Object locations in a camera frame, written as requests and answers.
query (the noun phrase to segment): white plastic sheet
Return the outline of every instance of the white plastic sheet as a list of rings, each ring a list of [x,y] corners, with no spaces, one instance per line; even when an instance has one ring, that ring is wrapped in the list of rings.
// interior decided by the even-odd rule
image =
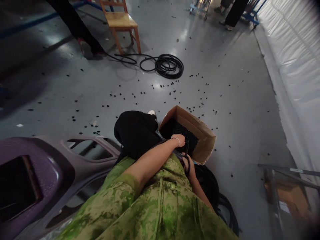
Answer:
[[[267,0],[258,13],[270,50],[257,39],[298,168],[320,172],[320,22],[315,1]]]

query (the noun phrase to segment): black trousers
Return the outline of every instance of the black trousers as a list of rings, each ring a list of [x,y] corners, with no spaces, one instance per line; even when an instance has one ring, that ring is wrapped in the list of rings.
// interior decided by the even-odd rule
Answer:
[[[114,136],[123,146],[115,165],[124,157],[138,160],[150,148],[161,141],[156,116],[139,111],[121,113],[115,126]]]
[[[47,0],[47,2],[56,10],[75,39],[83,38],[90,45],[92,51],[103,51],[99,42],[91,35],[68,0]]]
[[[226,17],[225,23],[231,27],[235,27],[242,16],[249,0],[235,0],[232,8]]]

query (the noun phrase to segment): green camouflage clothing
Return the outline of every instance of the green camouflage clothing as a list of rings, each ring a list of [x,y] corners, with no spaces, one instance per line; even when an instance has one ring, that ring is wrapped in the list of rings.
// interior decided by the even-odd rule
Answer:
[[[193,192],[174,154],[139,194],[126,157],[57,239],[238,239]]]

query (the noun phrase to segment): cardboard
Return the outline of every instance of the cardboard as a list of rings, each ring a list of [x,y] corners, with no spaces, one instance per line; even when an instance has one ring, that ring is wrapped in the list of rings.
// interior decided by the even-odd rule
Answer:
[[[270,182],[266,182],[264,184],[267,192],[267,200],[269,203],[273,204],[272,190]],[[286,206],[290,211],[290,214],[294,217],[302,217],[306,218],[308,213],[308,202],[306,197],[304,196],[301,188],[295,184],[283,184],[277,183],[277,191],[280,201],[280,206],[285,211]]]
[[[204,165],[211,156],[211,153],[214,149],[216,135],[200,119],[193,116],[191,113],[179,106],[175,106],[169,112],[167,112],[166,116],[160,124],[160,133],[163,125],[171,118],[175,119],[178,123],[188,129],[188,131],[192,132],[199,139],[191,158],[196,163]]]

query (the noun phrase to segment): gray floor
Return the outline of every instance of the gray floor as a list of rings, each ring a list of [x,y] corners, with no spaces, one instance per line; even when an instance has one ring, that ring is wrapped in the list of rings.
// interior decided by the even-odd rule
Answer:
[[[80,132],[93,136],[100,130],[101,135],[114,139],[116,116],[123,111],[153,109],[160,122],[175,105],[195,106],[193,114],[217,135],[216,151],[206,165],[234,207],[241,238],[271,239],[269,206],[257,164],[290,167],[294,163],[270,77],[250,26],[238,23],[227,32],[218,24],[222,17],[213,9],[206,22],[203,14],[189,15],[185,9],[190,1],[132,0],[127,5],[139,25],[142,52],[173,54],[183,61],[185,70],[179,82],[170,85],[172,80],[156,73],[143,73],[107,58],[86,60],[68,28],[55,18],[1,40],[0,79],[13,92],[9,99],[0,98],[1,138]],[[215,1],[211,7],[218,5]],[[1,15],[5,22],[1,29],[52,11],[42,1],[36,6],[8,8]],[[104,19],[101,11],[90,6],[81,10]],[[116,53],[107,25],[79,14],[102,46]],[[123,47],[130,45],[128,34],[119,34],[119,39]],[[90,127],[94,121],[98,128]]]

